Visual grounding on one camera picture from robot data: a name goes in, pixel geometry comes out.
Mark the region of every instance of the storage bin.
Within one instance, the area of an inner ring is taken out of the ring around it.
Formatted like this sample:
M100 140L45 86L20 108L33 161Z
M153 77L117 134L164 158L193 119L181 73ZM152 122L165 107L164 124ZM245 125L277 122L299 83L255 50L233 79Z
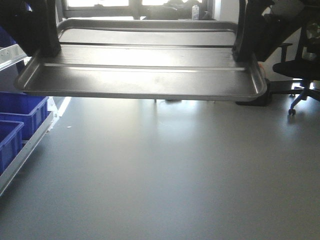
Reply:
M23 122L22 139L29 140L48 116L48 97L0 92L0 120Z
M23 122L0 120L0 175L22 149Z
M6 48L14 44L14 39L0 26L0 47Z

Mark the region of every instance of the office chair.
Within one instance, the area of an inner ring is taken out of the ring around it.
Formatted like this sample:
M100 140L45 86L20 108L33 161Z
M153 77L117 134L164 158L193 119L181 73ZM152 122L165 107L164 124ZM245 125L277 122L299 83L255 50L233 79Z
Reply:
M292 102L289 115L295 115L296 110L294 107L301 101L307 100L307 97L311 97L317 101L320 101L320 90L310 89L311 82L313 80L320 80L320 42L315 43L311 38L308 38L307 25L302 26L300 39L298 43L295 59L286 61L286 51L289 44L283 44L281 62L273 65L273 71L295 79L301 79L300 87L292 90L274 92L272 94L299 94L299 96ZM315 59L304 59L304 50L308 53L316 55Z

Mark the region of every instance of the window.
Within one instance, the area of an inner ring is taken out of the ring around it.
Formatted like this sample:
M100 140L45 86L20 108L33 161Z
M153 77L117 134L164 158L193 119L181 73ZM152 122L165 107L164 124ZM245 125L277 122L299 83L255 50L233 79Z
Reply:
M167 3L168 0L142 0L142 5L163 5Z
M93 7L102 5L104 7L129 6L129 0L67 0L69 7Z

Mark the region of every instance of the floor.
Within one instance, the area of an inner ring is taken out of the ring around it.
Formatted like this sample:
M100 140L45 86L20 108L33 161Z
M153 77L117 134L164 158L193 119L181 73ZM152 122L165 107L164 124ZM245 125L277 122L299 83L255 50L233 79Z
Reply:
M319 240L320 104L72 98L0 240Z

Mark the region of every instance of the stainless steel tray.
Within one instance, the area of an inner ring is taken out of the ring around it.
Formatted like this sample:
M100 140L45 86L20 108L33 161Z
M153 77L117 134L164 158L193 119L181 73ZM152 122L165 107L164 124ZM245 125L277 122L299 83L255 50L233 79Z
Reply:
M267 87L254 57L235 62L237 25L70 19L61 52L37 53L16 79L33 95L252 101Z

